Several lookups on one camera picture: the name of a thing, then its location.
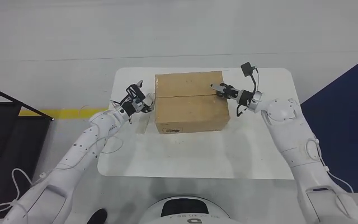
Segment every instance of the dark blue panel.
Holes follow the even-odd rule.
[[[358,190],[358,65],[301,107],[331,173]],[[335,182],[349,191],[345,184]]]

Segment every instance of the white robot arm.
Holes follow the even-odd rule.
[[[47,224],[64,223],[72,209],[73,192],[91,162],[98,158],[107,140],[119,131],[134,113],[148,113],[153,103],[146,104],[140,91],[142,81],[130,85],[128,95],[115,102],[114,109],[95,114],[92,125],[72,145],[50,174],[29,189],[13,206],[3,223]]]
[[[254,113],[261,112],[277,149],[296,180],[298,202],[306,221],[358,223],[358,206],[329,176],[318,139],[310,129],[299,104],[293,99],[266,99],[265,94],[256,91],[252,72],[257,71],[257,68],[251,67],[249,63],[241,67],[244,75],[251,76],[255,84],[253,92],[236,90],[224,83],[212,84],[211,87],[220,97],[236,100],[238,108],[242,105]]]

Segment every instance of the yellow floor line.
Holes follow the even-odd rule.
[[[64,109],[43,109],[42,113],[47,114],[55,119],[75,119],[75,118],[90,118],[93,114],[108,110],[108,108],[64,108]],[[19,116],[38,116],[37,113],[31,110],[22,109]]]

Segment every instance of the white table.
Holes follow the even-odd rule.
[[[120,101],[125,89],[143,80],[142,91],[154,93],[154,75],[223,71],[224,82],[237,89],[253,89],[240,68],[122,68],[116,73],[111,99]],[[298,101],[291,73],[284,68],[259,68],[259,90],[270,98]],[[261,114],[250,111],[236,117],[237,104],[229,100],[230,121],[221,132],[159,135],[150,115],[145,133],[138,131],[140,117],[122,127],[101,154],[98,170],[105,176],[157,176],[173,178],[293,179],[277,151]]]

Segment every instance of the wire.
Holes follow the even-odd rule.
[[[335,178],[336,180],[339,180],[340,182],[346,184],[346,185],[349,187],[349,189],[351,190],[351,193],[354,193],[354,190],[353,190],[352,186],[351,186],[349,183],[347,183],[347,182],[345,182],[344,180],[342,180],[342,179],[340,179],[340,178],[334,176],[334,175],[331,174],[331,172],[329,172],[329,171],[327,171],[327,173],[328,173],[331,177]]]
[[[112,153],[114,153],[114,152],[116,152],[116,151],[118,151],[118,150],[120,150],[120,149],[122,148],[122,146],[123,146],[123,144],[124,144],[124,141],[123,141],[122,139],[118,138],[118,137],[115,137],[115,138],[117,138],[117,139],[119,139],[119,140],[122,141],[121,146],[120,146],[118,149],[116,149],[116,150],[114,150],[114,151],[112,151],[112,152],[101,152],[102,154],[112,154]]]
[[[315,143],[315,145],[316,145],[316,147],[317,147],[318,158],[313,158],[313,157],[309,154],[308,149],[307,149],[307,145],[308,145],[309,142],[314,142],[314,143]],[[328,173],[331,177],[333,177],[333,178],[335,178],[336,180],[339,180],[340,182],[346,184],[346,185],[349,187],[349,189],[351,190],[351,192],[354,193],[354,190],[353,190],[352,186],[351,186],[349,183],[347,183],[347,182],[345,182],[344,180],[342,180],[342,179],[340,179],[340,178],[334,176],[333,174],[331,174],[331,172],[329,171],[328,166],[326,165],[326,163],[324,163],[324,160],[323,160],[323,158],[322,158],[321,147],[319,146],[318,139],[316,138],[315,135],[314,135],[314,139],[313,139],[313,138],[309,138],[309,139],[307,140],[306,145],[305,145],[305,150],[306,150],[307,155],[308,155],[312,160],[314,160],[314,161],[320,160],[320,161],[321,161],[321,163],[323,164],[323,166],[324,166],[325,169],[327,170],[327,173]]]
[[[29,214],[27,213],[27,210],[25,209],[25,207],[17,201],[14,201],[13,204],[16,206],[19,206],[25,212],[26,224],[29,224]]]
[[[258,69],[256,69],[256,73],[257,73],[257,90],[258,90],[258,85],[260,84],[260,75],[258,74]]]
[[[31,182],[29,176],[23,170],[21,170],[19,168],[13,169],[11,171],[11,176],[12,176],[13,184],[15,185],[15,188],[16,188],[17,195],[16,195],[16,198],[12,202],[5,202],[5,203],[0,204],[0,206],[7,206],[8,205],[8,207],[1,209],[0,212],[6,211],[6,210],[8,210],[9,208],[11,208],[13,206],[19,206],[25,212],[26,223],[28,224],[29,223],[29,215],[27,214],[27,210],[25,209],[25,207],[22,204],[20,204],[18,202],[18,199],[20,197],[20,190],[18,188],[16,179],[15,179],[15,171],[21,172],[26,177],[27,181],[32,185],[32,182]]]

